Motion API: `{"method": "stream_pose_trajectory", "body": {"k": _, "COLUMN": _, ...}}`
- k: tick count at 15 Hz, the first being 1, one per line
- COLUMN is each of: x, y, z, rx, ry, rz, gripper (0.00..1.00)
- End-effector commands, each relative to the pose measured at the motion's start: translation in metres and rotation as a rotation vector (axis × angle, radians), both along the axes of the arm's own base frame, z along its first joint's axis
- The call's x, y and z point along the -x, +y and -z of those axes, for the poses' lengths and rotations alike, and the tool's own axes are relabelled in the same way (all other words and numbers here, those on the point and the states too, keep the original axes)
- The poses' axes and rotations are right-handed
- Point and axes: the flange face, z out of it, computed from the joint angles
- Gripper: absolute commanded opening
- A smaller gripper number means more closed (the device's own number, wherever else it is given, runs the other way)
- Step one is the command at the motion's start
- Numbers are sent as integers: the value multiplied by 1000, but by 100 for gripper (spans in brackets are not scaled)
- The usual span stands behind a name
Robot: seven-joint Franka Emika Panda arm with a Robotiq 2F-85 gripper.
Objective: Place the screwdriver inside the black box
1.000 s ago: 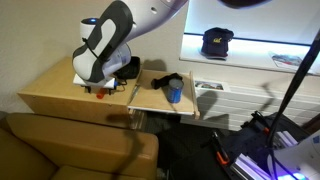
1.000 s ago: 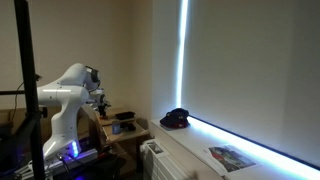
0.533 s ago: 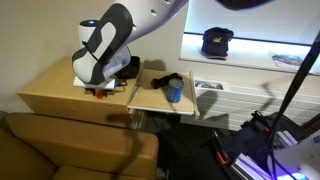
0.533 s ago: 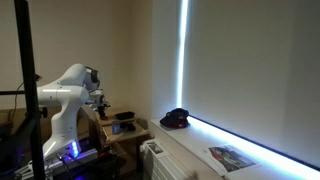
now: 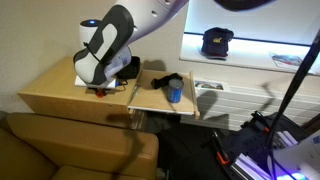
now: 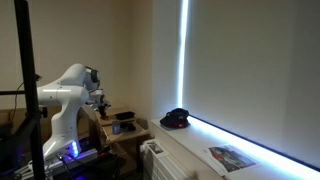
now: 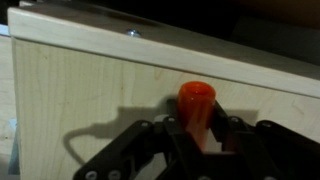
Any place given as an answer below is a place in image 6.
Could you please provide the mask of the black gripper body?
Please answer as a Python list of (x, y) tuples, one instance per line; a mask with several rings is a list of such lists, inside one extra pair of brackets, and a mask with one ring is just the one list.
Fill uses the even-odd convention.
[(109, 108), (108, 104), (104, 104), (98, 107), (98, 111), (102, 117), (106, 116), (106, 110)]

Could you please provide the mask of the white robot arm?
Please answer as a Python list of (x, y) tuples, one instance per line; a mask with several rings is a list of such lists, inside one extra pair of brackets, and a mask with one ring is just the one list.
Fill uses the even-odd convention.
[(85, 105), (94, 105), (103, 114), (108, 102), (99, 88), (98, 71), (82, 64), (73, 64), (57, 80), (38, 87), (38, 103), (44, 106), (61, 106), (52, 116), (52, 135), (43, 145), (45, 161), (54, 160), (57, 154), (77, 157), (81, 152), (77, 134), (77, 113)]

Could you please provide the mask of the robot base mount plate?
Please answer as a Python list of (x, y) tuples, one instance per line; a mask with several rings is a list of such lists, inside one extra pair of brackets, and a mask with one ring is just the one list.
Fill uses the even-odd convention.
[[(80, 165), (96, 160), (98, 152), (95, 148), (82, 150), (78, 141), (69, 141), (65, 146), (57, 149), (58, 142), (54, 141), (47, 150), (44, 151), (44, 172), (45, 180), (53, 180), (53, 177), (64, 172), (71, 171)], [(14, 172), (15, 180), (35, 180), (33, 163)]]

